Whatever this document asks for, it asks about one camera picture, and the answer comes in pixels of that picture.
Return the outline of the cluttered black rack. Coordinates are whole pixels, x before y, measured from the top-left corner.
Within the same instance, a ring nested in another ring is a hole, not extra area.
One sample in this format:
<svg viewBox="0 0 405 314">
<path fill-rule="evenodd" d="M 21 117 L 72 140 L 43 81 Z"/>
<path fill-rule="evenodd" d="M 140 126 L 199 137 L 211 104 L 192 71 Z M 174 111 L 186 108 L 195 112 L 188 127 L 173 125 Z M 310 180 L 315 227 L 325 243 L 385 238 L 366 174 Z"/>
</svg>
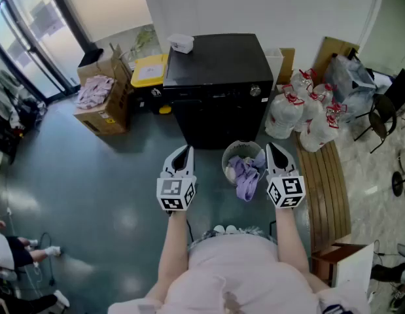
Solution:
<svg viewBox="0 0 405 314">
<path fill-rule="evenodd" d="M 10 73 L 0 69 L 0 151 L 13 163 L 24 136 L 38 130 L 48 109 Z"/>
</svg>

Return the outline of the person's left forearm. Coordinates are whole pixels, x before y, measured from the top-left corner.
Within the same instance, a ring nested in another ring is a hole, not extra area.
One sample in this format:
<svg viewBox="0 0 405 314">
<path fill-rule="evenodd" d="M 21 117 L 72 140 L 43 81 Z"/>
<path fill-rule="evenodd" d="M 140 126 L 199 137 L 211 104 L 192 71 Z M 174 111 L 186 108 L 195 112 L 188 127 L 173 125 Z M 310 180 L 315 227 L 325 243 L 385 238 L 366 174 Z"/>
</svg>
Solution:
<svg viewBox="0 0 405 314">
<path fill-rule="evenodd" d="M 186 212 L 176 211 L 172 213 L 168 221 L 166 238 L 158 267 L 158 298 L 161 302 L 166 299 L 172 283 L 188 269 L 186 231 Z"/>
</svg>

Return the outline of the black bin with yellow lid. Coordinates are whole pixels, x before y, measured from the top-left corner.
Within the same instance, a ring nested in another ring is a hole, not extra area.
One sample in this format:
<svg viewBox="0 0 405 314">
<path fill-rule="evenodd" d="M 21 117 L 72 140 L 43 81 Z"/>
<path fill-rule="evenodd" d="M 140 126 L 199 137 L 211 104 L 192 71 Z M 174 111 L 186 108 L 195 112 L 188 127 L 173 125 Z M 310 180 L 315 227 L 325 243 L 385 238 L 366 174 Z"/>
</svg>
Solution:
<svg viewBox="0 0 405 314">
<path fill-rule="evenodd" d="M 167 54 L 140 58 L 135 61 L 131 85 L 144 106 L 154 114 L 170 114 L 171 106 L 164 92 Z"/>
</svg>

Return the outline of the purple clothes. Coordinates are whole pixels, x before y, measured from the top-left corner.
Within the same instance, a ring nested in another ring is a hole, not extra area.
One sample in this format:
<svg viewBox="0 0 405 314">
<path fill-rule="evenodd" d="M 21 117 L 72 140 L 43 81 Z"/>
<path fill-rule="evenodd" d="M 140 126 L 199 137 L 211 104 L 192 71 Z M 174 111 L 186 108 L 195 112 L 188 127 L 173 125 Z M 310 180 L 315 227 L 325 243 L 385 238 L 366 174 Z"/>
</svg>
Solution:
<svg viewBox="0 0 405 314">
<path fill-rule="evenodd" d="M 244 201 L 251 201 L 258 181 L 260 170 L 265 166 L 266 155 L 261 149 L 255 158 L 233 156 L 225 168 L 225 175 L 236 186 L 236 195 Z"/>
</svg>

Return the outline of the glass door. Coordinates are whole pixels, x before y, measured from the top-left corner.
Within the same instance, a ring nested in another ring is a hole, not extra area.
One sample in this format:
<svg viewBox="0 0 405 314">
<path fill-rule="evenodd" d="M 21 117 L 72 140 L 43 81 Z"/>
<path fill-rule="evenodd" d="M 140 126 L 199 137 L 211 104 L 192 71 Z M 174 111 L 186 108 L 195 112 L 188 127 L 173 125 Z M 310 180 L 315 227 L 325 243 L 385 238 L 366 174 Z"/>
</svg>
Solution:
<svg viewBox="0 0 405 314">
<path fill-rule="evenodd" d="M 0 0 L 0 60 L 46 104 L 79 90 L 91 48 L 66 0 Z"/>
</svg>

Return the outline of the brown cardboard box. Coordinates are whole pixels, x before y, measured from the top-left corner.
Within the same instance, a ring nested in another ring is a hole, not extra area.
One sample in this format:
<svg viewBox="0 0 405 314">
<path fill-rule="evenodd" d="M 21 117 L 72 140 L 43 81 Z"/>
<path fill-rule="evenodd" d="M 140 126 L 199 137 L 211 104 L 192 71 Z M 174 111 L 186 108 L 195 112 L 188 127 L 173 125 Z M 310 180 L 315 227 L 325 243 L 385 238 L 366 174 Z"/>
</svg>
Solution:
<svg viewBox="0 0 405 314">
<path fill-rule="evenodd" d="M 101 105 L 91 109 L 76 106 L 73 116 L 95 135 L 114 135 L 127 131 L 128 95 L 132 90 L 132 71 L 119 45 L 104 49 L 100 59 L 77 69 L 80 87 L 86 79 L 104 75 L 115 79 L 111 93 Z"/>
</svg>

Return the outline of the white lidded plastic box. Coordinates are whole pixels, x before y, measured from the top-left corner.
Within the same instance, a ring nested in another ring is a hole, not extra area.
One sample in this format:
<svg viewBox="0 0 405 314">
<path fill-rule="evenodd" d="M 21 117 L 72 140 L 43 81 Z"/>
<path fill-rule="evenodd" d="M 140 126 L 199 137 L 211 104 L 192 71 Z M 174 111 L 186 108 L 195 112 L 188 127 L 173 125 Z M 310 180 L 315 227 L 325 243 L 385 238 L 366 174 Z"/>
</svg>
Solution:
<svg viewBox="0 0 405 314">
<path fill-rule="evenodd" d="M 188 54 L 193 50 L 194 38 L 193 36 L 174 33 L 167 38 L 170 47 L 183 54 Z"/>
</svg>

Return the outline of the black cloth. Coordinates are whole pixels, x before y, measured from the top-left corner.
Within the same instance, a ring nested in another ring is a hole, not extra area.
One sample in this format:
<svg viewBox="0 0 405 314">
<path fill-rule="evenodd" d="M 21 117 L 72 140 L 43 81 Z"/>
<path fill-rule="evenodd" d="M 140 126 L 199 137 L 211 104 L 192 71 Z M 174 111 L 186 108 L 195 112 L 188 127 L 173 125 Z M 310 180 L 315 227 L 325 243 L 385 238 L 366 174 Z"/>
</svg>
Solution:
<svg viewBox="0 0 405 314">
<path fill-rule="evenodd" d="M 82 60 L 80 61 L 78 68 L 97 62 L 103 53 L 104 53 L 104 49 L 102 49 L 102 48 L 97 48 L 97 49 L 86 52 L 84 54 Z"/>
</svg>

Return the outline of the black washing machine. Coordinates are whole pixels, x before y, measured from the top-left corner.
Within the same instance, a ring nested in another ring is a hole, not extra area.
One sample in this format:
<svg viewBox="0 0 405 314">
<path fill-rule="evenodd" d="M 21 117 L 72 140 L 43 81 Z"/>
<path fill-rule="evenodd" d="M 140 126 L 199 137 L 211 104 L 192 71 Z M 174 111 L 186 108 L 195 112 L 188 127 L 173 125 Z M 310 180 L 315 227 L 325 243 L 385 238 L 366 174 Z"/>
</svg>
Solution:
<svg viewBox="0 0 405 314">
<path fill-rule="evenodd" d="M 170 50 L 165 88 L 201 88 L 201 98 L 169 103 L 187 144 L 197 149 L 226 148 L 253 141 L 266 111 L 273 75 L 256 35 L 197 35 L 193 50 Z M 249 92 L 255 84 L 257 97 Z"/>
</svg>

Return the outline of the large brown cardboard sheet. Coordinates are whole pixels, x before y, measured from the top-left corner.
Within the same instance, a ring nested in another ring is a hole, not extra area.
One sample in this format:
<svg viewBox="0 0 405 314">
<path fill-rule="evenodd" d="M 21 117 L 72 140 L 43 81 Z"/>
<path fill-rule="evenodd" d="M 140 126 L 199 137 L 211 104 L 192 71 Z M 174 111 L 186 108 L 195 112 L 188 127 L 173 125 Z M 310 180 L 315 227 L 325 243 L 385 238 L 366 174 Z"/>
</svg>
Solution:
<svg viewBox="0 0 405 314">
<path fill-rule="evenodd" d="M 322 83 L 325 71 L 334 56 L 341 55 L 351 57 L 351 52 L 355 54 L 359 51 L 359 48 L 360 46 L 358 44 L 349 43 L 333 37 L 324 37 L 312 66 L 312 69 L 315 71 L 313 76 L 314 85 Z"/>
</svg>

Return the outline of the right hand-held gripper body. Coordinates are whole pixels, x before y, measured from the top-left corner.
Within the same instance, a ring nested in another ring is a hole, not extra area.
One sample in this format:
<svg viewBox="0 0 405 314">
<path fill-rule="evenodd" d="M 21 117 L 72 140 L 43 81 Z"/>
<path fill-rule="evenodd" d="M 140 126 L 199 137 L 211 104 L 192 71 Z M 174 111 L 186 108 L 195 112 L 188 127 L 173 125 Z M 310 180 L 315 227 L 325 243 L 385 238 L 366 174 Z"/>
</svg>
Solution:
<svg viewBox="0 0 405 314">
<path fill-rule="evenodd" d="M 266 192 L 275 208 L 297 207 L 306 196 L 304 177 L 271 177 Z"/>
</svg>

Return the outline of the green plant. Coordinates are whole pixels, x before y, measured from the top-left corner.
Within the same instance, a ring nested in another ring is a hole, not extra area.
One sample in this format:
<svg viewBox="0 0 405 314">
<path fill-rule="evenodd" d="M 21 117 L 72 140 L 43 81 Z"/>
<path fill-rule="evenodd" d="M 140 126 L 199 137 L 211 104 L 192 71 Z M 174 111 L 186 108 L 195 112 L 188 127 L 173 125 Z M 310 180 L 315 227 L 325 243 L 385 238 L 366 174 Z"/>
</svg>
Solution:
<svg viewBox="0 0 405 314">
<path fill-rule="evenodd" d="M 134 43 L 130 48 L 128 59 L 133 62 L 139 58 L 158 55 L 162 49 L 153 24 L 148 24 L 139 28 L 134 37 Z"/>
</svg>

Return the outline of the brown wooden cabinet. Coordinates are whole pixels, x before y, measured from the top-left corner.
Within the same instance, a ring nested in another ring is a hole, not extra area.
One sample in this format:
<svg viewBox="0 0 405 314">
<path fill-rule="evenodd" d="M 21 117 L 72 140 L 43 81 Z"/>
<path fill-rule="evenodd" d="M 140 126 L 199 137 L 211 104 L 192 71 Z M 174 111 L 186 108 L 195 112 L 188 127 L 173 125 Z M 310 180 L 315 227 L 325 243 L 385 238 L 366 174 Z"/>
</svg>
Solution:
<svg viewBox="0 0 405 314">
<path fill-rule="evenodd" d="M 339 287 L 352 282 L 367 293 L 374 259 L 374 244 L 334 243 L 332 247 L 335 249 L 328 253 L 312 256 L 314 262 L 328 265 L 328 280 L 331 286 Z"/>
</svg>

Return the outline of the white narrow bin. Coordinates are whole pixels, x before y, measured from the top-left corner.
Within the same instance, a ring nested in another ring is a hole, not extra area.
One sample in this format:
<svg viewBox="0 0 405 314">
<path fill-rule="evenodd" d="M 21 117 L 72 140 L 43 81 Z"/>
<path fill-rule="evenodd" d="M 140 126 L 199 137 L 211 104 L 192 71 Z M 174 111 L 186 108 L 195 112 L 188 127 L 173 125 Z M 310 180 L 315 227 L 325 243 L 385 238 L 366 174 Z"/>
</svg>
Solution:
<svg viewBox="0 0 405 314">
<path fill-rule="evenodd" d="M 273 78 L 276 80 L 280 74 L 284 56 L 279 48 L 270 48 L 264 51 L 268 65 L 272 72 Z"/>
</svg>

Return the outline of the small brown cardboard sheet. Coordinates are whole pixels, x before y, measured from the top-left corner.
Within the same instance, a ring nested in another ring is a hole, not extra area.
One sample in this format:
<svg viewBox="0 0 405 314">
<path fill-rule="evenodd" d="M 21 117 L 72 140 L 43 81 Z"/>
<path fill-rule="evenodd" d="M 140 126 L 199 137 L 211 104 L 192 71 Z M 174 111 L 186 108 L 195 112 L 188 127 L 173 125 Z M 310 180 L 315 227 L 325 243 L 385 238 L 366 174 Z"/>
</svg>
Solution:
<svg viewBox="0 0 405 314">
<path fill-rule="evenodd" d="M 283 56 L 283 62 L 281 69 L 277 77 L 276 84 L 284 85 L 289 84 L 293 74 L 293 62 L 295 49 L 294 48 L 280 48 L 281 55 Z"/>
</svg>

